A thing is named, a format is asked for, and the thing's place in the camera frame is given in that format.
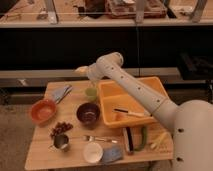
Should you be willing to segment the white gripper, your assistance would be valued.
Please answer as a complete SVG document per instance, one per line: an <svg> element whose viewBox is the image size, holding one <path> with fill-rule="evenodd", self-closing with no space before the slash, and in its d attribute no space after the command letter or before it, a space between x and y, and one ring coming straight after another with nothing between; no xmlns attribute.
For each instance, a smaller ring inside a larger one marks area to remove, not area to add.
<svg viewBox="0 0 213 171"><path fill-rule="evenodd" d="M78 68L75 69L75 72L85 78L88 78L88 66L80 66Z"/></svg>

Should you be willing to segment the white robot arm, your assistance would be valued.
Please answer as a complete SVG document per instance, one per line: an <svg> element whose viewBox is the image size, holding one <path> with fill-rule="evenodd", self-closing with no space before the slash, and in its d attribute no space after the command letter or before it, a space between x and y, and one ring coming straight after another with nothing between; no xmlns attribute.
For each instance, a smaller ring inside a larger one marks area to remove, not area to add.
<svg viewBox="0 0 213 171"><path fill-rule="evenodd" d="M114 80L173 135L172 171L213 171L213 104L190 100L177 105L123 70L123 63L123 56L113 52L76 72L92 83Z"/></svg>

